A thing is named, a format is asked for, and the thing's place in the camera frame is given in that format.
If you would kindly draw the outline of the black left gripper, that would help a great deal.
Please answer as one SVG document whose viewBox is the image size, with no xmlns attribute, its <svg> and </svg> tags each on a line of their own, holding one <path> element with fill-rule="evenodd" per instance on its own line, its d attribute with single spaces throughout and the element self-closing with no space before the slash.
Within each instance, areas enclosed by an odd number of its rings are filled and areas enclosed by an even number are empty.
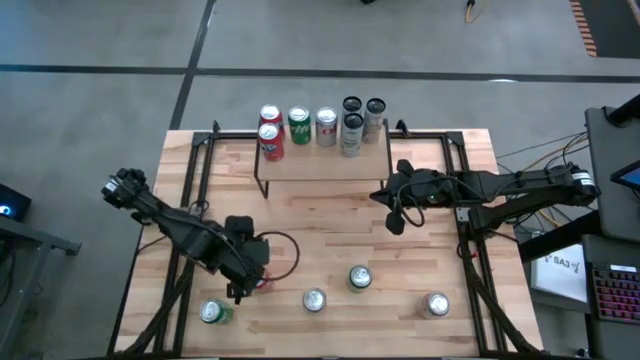
<svg viewBox="0 0 640 360">
<path fill-rule="evenodd" d="M 226 296 L 240 304 L 243 298 L 271 280 L 269 261 L 270 245 L 258 237 L 237 243 L 233 250 L 226 247 L 214 268 L 229 281 Z"/>
</svg>

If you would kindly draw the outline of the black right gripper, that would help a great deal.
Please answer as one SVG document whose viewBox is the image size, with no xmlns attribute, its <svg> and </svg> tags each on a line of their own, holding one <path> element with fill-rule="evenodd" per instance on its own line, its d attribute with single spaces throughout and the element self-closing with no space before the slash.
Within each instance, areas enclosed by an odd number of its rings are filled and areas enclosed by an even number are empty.
<svg viewBox="0 0 640 360">
<path fill-rule="evenodd" d="M 413 199 L 420 206 L 449 206 L 453 202 L 453 185 L 446 174 L 417 169 L 407 159 L 401 159 L 386 188 L 371 193 L 369 198 L 385 206 L 394 206 L 397 198 Z"/>
</svg>

